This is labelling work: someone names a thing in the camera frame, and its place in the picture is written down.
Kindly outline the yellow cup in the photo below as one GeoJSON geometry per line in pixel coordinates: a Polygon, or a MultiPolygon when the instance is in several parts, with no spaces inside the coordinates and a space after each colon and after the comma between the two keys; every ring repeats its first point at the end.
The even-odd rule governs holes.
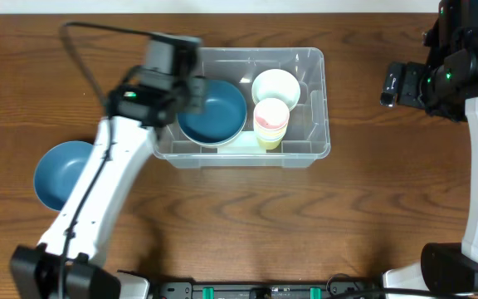
{"type": "Polygon", "coordinates": [[[265,149],[265,150],[274,150],[274,149],[277,148],[277,147],[280,145],[280,143],[281,143],[281,139],[277,139],[277,140],[266,140],[266,139],[262,139],[262,138],[257,137],[256,140],[257,140],[258,145],[259,145],[262,149],[265,149]]]}
{"type": "Polygon", "coordinates": [[[280,133],[286,133],[287,130],[287,125],[282,125],[278,128],[266,128],[264,126],[261,126],[259,123],[254,123],[254,131],[257,132],[265,132],[266,134],[280,134],[280,133]]]}

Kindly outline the white small bowl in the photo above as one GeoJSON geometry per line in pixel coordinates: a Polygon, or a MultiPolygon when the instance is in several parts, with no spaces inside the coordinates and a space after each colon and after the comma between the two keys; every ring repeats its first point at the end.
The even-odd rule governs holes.
{"type": "Polygon", "coordinates": [[[257,105],[268,98],[282,100],[289,110],[293,110],[300,99],[300,83],[288,71],[270,69],[263,71],[253,81],[252,100],[257,105]]]}

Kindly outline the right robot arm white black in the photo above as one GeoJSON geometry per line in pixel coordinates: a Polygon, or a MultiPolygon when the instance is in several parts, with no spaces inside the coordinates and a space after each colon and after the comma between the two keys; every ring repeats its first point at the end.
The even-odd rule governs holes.
{"type": "Polygon", "coordinates": [[[382,105],[412,106],[468,124],[471,194],[463,239],[428,243],[420,259],[382,276],[386,298],[478,295],[478,46],[439,49],[429,64],[393,62],[383,84],[382,105]]]}

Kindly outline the pink cup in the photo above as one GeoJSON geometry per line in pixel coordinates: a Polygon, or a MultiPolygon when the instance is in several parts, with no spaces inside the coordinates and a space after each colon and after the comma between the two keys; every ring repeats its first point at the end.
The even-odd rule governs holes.
{"type": "Polygon", "coordinates": [[[282,100],[268,98],[261,100],[256,105],[253,117],[261,128],[276,130],[288,124],[290,111],[282,100]]]}

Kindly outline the light blue cup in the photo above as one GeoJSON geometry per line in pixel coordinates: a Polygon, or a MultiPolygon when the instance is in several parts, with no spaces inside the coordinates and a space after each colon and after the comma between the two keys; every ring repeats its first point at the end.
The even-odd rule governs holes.
{"type": "Polygon", "coordinates": [[[283,137],[285,136],[285,133],[280,133],[280,134],[266,134],[265,132],[255,132],[256,134],[256,138],[259,137],[259,138],[262,138],[262,139],[266,139],[266,140],[277,140],[277,139],[283,139],[283,137]]]}

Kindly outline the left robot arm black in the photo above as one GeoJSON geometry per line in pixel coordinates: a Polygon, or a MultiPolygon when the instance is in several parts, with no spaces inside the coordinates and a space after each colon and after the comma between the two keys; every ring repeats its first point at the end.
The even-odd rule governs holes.
{"type": "Polygon", "coordinates": [[[146,298],[148,279],[103,266],[128,192],[154,152],[162,128],[182,112],[199,112],[207,80],[133,67],[107,98],[90,158],[35,248],[10,261],[22,298],[146,298]]]}

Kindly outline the cream white cup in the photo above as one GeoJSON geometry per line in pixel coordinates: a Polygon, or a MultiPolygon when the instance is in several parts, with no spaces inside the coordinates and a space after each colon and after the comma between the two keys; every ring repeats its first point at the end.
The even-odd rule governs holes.
{"type": "Polygon", "coordinates": [[[263,130],[262,128],[256,128],[254,130],[256,136],[265,140],[278,140],[285,136],[286,129],[281,130],[263,130]]]}

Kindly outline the blue bowl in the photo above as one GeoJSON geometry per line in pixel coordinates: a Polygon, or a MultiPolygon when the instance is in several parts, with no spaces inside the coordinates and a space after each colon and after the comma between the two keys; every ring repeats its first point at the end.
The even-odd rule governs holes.
{"type": "Polygon", "coordinates": [[[71,195],[93,145],[72,140],[50,149],[38,162],[33,187],[38,199],[49,209],[61,211],[71,195]]]}
{"type": "Polygon", "coordinates": [[[247,105],[241,91],[233,84],[222,80],[208,80],[203,113],[179,114],[180,120],[246,121],[247,105]]]}

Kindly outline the cream bowl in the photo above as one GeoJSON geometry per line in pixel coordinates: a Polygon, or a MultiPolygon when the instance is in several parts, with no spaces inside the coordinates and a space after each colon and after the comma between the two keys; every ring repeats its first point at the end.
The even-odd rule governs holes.
{"type": "Polygon", "coordinates": [[[246,121],[180,120],[179,129],[192,142],[206,148],[229,145],[242,132],[246,121]]]}

